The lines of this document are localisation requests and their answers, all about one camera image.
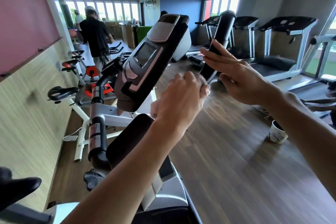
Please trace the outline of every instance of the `man in black shirt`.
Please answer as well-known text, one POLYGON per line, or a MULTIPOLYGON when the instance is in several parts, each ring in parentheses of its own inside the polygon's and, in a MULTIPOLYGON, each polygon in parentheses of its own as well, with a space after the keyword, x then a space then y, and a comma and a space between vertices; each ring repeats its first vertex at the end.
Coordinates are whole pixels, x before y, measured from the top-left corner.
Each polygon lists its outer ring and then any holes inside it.
POLYGON ((92 6, 87 6, 85 8, 85 14, 86 20, 82 21, 79 26, 89 42, 91 56, 100 77, 100 72, 106 62, 105 55, 109 52, 106 37, 109 38, 110 44, 112 44, 114 40, 105 23, 98 20, 97 11, 92 6))

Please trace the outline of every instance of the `black shirt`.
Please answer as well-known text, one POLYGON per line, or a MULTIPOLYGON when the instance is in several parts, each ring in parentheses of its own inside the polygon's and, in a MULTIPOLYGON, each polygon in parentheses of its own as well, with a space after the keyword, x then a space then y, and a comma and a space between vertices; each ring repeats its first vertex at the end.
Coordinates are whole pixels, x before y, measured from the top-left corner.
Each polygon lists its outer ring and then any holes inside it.
POLYGON ((106 37, 110 34, 105 23, 89 16, 86 20, 79 23, 86 39, 89 42, 91 56, 103 57, 103 53, 109 51, 106 37))

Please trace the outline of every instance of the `white cap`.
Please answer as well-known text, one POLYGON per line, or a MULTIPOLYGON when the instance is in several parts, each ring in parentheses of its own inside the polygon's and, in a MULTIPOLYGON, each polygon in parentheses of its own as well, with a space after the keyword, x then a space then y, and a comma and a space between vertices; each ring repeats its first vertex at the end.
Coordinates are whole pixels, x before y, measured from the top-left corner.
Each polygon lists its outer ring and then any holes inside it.
POLYGON ((85 12, 87 12, 87 11, 95 11, 97 13, 96 9, 94 9, 93 6, 85 7, 85 12))

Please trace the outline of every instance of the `white bucket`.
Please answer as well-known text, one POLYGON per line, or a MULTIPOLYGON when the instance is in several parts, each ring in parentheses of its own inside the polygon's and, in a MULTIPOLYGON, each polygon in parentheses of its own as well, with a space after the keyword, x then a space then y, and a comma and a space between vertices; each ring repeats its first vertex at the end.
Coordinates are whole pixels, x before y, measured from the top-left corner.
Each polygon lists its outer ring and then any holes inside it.
POLYGON ((274 143, 283 144, 287 140, 288 135, 282 130, 282 127, 273 120, 268 137, 274 143))

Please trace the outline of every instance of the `console display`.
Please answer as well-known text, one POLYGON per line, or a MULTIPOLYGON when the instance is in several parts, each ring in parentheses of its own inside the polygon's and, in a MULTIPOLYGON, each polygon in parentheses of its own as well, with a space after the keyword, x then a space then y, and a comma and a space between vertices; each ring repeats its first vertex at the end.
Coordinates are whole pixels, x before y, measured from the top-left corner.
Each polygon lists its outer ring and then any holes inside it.
POLYGON ((144 42, 134 57, 139 62, 140 66, 144 67, 156 50, 157 48, 155 46, 144 42))

